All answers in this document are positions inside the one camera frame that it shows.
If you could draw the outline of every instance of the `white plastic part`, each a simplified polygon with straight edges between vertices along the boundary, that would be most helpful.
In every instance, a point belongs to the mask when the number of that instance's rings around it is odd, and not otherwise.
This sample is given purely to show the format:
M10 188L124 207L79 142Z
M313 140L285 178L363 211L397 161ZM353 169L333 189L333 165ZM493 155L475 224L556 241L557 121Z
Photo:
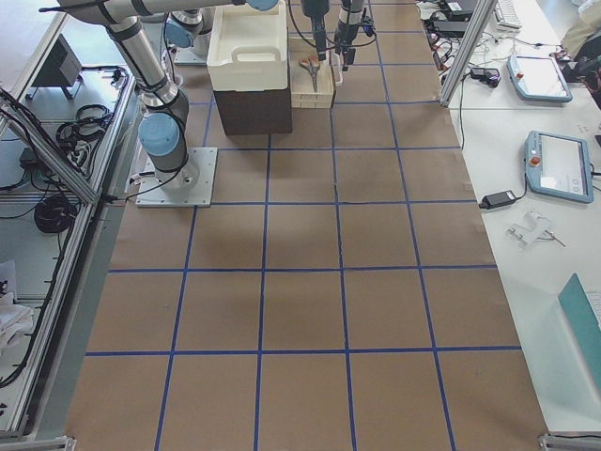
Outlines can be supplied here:
M317 71L317 92L313 90L313 79L306 69L299 65L299 59L316 56L312 49L300 38L288 41L290 55L290 93L293 108L331 108L336 90L334 80L335 69L330 65L331 53L327 53L326 61L320 62Z
M285 2L269 11L248 5L215 8L207 67L216 91L286 89Z
M536 210L529 210L525 215L526 225L512 224L507 230L516 237L519 244L523 247L530 246L539 238L548 239L548 231L551 228L551 221Z
M336 87L340 87L345 81L342 76L342 56L332 53L331 66L334 69L334 83L336 84Z

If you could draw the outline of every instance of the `power adapter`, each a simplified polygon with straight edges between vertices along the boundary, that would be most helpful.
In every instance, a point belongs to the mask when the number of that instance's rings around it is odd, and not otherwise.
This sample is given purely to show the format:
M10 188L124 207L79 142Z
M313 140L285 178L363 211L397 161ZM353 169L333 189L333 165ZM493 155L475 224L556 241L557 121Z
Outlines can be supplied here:
M24 148L21 157L19 158L19 166L25 171L38 167L38 158L31 148Z
M499 207L513 205L517 200L518 197L513 191L501 191L500 193L485 195L478 207L480 207L482 210L493 210Z

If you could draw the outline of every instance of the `small white object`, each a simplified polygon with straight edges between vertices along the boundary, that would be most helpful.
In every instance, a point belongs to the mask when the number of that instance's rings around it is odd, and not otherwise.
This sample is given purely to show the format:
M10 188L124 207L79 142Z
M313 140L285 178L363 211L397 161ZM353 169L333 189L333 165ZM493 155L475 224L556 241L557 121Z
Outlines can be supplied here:
M34 328L34 309L25 305L0 305L0 354L19 343Z
M601 292L589 292L586 293L586 296L589 298L589 304L591 305L593 313L597 318L599 329L601 329Z
M519 241L523 247L530 246L540 238L553 239L554 235L549 232L551 221L536 210L529 210L525 215L526 225L512 224L507 230Z
M519 30L522 26L514 9L514 0L497 0L495 17L498 29Z
M269 11L248 5L215 8L207 67L216 91L288 87L285 2Z

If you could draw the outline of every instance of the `dark brown box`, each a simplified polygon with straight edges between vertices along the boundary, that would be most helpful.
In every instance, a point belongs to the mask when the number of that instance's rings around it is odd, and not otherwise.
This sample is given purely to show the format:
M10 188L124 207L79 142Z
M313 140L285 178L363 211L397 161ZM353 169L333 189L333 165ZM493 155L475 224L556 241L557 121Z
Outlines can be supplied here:
M268 91L215 91L214 94L226 135L292 132L290 87Z

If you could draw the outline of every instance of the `white storage box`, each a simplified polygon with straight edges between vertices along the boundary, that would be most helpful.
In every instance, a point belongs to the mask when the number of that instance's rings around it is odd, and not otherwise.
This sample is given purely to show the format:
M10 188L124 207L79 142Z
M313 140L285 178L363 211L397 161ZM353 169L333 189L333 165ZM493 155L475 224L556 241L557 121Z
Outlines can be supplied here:
M301 38L288 40L290 55L290 91L292 93L292 108L331 108L336 95L337 71L331 65L331 55L326 61L321 61L317 71L317 92L313 90L311 74L299 65L299 59L310 55L317 57L316 50L311 48Z
M216 91L286 89L285 2L269 11L242 6L215 8L207 67Z

